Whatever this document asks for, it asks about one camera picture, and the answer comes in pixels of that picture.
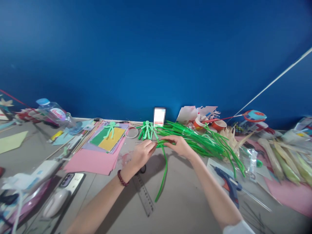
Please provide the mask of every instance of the person's left hand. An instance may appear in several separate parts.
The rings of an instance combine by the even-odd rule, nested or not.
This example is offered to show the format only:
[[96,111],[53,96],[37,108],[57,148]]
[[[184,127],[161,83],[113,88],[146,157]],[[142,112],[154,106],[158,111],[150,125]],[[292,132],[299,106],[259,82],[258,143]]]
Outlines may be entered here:
[[133,158],[131,161],[140,169],[143,167],[152,154],[155,152],[157,143],[151,140],[145,140],[140,144],[137,144],[133,151]]

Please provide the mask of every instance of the beaded bracelet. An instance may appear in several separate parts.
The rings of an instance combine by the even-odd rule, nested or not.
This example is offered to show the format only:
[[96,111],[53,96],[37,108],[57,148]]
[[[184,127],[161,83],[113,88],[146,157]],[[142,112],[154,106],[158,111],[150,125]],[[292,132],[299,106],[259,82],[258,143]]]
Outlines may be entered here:
[[118,178],[119,178],[121,184],[122,184],[123,186],[126,187],[126,186],[129,185],[129,182],[128,182],[128,183],[124,182],[124,180],[122,179],[122,177],[121,177],[121,175],[120,175],[120,171],[121,171],[121,170],[119,170],[119,171],[117,172],[117,176],[118,176]]

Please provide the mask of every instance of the blue glue gun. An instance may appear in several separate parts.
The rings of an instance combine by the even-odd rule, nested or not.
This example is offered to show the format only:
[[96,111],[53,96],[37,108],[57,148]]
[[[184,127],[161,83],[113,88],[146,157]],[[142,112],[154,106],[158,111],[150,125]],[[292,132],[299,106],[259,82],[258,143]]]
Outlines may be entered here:
[[239,209],[240,205],[238,203],[238,197],[237,197],[236,190],[238,190],[238,191],[242,190],[241,184],[238,183],[237,181],[235,181],[233,179],[233,177],[228,175],[226,172],[224,172],[220,168],[215,167],[213,165],[211,165],[211,166],[215,170],[215,172],[224,180],[224,185],[222,187],[225,188],[229,192],[230,199],[234,202],[236,207]]

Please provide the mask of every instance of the white mouse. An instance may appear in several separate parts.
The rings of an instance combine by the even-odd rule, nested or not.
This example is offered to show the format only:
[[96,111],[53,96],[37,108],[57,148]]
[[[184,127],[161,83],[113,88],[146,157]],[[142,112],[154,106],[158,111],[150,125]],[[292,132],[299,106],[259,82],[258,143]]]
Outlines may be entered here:
[[61,191],[59,191],[58,193],[56,193],[51,200],[49,201],[49,203],[46,205],[45,210],[43,211],[43,217],[45,218],[51,218],[54,215],[57,214],[57,212],[61,209],[61,207],[63,206],[64,202],[66,201],[66,199],[68,198],[70,194],[70,191],[66,190],[66,189],[62,189]]

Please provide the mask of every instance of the pipe cleaner figure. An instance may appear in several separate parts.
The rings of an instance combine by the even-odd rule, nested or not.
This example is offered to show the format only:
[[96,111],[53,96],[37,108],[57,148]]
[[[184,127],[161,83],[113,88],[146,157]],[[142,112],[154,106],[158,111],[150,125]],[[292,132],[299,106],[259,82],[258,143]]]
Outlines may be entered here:
[[153,125],[152,122],[149,122],[148,120],[147,121],[144,121],[143,122],[143,126],[141,127],[137,127],[137,129],[141,128],[142,129],[142,132],[139,136],[139,140],[142,138],[143,136],[143,140],[145,140],[146,138],[149,139],[149,140],[152,140],[153,139],[153,133],[158,141],[158,136],[156,134],[156,127]]
[[114,121],[112,121],[109,125],[104,126],[104,128],[109,128],[106,136],[103,137],[104,139],[107,138],[110,135],[110,132],[111,132],[111,139],[113,138],[113,136],[114,136],[114,127],[119,127],[119,124],[116,124]]

